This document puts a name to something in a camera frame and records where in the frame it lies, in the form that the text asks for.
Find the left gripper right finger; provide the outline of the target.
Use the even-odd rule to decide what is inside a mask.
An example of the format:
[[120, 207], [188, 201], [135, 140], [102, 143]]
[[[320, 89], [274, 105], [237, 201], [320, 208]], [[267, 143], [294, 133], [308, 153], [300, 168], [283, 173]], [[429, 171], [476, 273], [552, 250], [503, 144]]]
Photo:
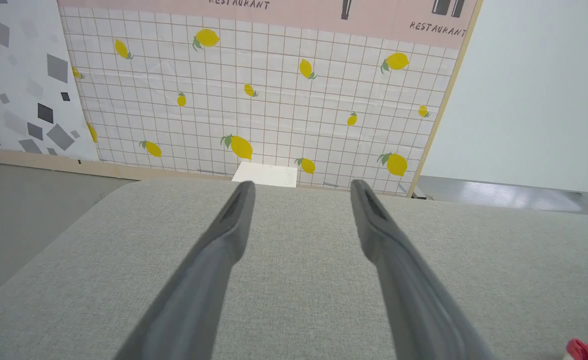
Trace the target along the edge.
[[380, 280], [397, 360], [496, 360], [369, 184], [353, 180], [349, 193], [362, 251]]

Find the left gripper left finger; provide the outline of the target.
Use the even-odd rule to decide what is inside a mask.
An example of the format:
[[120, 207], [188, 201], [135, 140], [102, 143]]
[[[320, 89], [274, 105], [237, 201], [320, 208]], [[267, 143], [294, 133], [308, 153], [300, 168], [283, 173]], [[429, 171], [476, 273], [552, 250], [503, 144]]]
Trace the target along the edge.
[[254, 182], [239, 183], [115, 360], [211, 360], [229, 278], [248, 244], [255, 196]]

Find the grey fabric sofa cushion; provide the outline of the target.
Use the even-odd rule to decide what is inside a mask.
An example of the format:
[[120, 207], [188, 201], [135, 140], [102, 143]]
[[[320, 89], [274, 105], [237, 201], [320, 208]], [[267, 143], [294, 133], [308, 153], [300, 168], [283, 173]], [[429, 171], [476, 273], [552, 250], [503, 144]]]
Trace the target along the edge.
[[[236, 185], [141, 181], [0, 287], [0, 360], [111, 360]], [[381, 196], [496, 358], [588, 344], [588, 216]], [[212, 360], [396, 360], [346, 191], [257, 186]]]

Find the white box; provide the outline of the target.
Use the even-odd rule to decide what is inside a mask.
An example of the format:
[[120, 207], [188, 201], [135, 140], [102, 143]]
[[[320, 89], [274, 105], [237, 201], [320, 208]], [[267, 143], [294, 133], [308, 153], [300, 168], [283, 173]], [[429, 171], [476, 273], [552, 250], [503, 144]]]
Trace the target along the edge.
[[241, 162], [232, 177], [232, 182], [254, 182], [258, 185], [296, 188], [296, 167]]

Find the lemon print tiled partition panel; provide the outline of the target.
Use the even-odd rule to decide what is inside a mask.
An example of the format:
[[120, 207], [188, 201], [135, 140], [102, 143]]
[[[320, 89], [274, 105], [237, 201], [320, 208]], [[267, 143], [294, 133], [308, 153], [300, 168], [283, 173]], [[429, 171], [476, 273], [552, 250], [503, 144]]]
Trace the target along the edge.
[[100, 161], [415, 192], [484, 0], [57, 0]]

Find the grey terrazzo print panel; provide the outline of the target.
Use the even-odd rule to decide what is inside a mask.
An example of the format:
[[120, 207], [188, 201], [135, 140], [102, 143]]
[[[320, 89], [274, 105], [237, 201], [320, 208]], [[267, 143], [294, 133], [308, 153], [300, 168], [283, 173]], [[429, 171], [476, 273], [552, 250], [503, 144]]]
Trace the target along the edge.
[[99, 160], [56, 0], [0, 0], [0, 150]]

